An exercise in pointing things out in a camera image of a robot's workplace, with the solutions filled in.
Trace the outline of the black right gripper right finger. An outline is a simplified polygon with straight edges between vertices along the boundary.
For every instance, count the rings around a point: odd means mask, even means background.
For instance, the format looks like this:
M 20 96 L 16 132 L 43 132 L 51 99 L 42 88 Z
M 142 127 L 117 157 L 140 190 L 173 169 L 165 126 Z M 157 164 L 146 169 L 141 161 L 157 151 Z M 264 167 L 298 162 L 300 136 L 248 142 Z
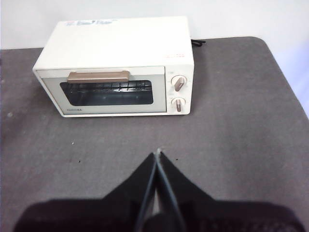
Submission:
M 156 154 L 163 208 L 185 232 L 302 232 L 288 207 L 254 201 L 218 200 L 191 182 L 163 152 Z

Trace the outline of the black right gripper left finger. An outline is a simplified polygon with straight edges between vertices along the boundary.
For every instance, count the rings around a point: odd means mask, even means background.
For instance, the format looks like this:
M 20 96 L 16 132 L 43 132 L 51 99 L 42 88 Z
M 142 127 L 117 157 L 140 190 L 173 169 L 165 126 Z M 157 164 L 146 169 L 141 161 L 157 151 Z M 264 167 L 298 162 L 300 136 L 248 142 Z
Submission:
M 156 163 L 150 154 L 103 198 L 54 199 L 30 205 L 16 232 L 135 232 L 154 195 Z

